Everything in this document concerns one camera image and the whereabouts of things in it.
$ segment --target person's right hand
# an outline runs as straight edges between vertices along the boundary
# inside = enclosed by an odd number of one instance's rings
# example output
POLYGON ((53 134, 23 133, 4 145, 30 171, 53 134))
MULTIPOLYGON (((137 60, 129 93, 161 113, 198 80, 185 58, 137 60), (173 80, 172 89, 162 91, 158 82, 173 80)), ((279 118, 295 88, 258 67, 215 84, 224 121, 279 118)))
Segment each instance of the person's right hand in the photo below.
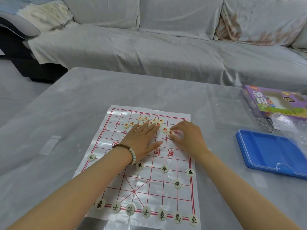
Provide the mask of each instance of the person's right hand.
POLYGON ((195 160, 198 159, 199 155, 208 150, 200 128, 192 122, 186 120, 181 121, 175 126, 172 126, 170 130, 183 131, 183 139, 174 135, 170 135, 169 138, 180 145, 182 149, 195 160))

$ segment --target coffee table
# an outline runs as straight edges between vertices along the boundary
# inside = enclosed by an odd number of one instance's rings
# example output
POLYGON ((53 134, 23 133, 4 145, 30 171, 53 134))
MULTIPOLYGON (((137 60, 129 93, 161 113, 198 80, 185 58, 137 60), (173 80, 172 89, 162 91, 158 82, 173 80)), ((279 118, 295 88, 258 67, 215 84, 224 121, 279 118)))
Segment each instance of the coffee table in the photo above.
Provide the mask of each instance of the coffee table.
MULTIPOLYGON (((0 129, 1 230, 72 178, 112 104, 191 114, 214 154, 307 228, 307 181, 244 164, 235 133, 264 130, 239 88, 74 68, 0 129)), ((205 170, 196 169, 202 229, 242 229, 205 170)), ((85 218, 78 229, 140 228, 85 218)))

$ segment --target couch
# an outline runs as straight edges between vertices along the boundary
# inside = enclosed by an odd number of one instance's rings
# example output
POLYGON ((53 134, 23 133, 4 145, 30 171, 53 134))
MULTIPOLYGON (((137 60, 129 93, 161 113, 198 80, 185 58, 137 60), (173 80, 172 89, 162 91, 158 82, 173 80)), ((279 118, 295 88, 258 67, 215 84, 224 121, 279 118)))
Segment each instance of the couch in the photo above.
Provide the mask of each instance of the couch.
POLYGON ((23 42, 40 66, 307 94, 307 0, 63 1, 73 19, 23 42))

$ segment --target floor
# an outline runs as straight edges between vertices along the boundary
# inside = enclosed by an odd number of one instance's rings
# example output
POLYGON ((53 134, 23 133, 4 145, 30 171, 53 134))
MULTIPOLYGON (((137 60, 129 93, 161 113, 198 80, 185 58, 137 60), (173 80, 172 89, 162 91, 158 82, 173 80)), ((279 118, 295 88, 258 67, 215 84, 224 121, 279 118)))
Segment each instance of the floor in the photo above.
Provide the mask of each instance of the floor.
POLYGON ((23 77, 11 61, 0 59, 0 128, 50 86, 23 77))

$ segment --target person's right arm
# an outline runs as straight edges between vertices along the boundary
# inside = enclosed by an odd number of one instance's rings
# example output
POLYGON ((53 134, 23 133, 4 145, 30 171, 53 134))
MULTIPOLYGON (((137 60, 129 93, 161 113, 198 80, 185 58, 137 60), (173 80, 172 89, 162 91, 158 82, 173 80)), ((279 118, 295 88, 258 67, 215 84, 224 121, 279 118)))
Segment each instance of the person's right arm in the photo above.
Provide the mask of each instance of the person's right arm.
POLYGON ((204 167, 244 230, 301 230, 207 148, 198 126, 182 121, 170 129, 183 131, 183 139, 170 138, 204 167))

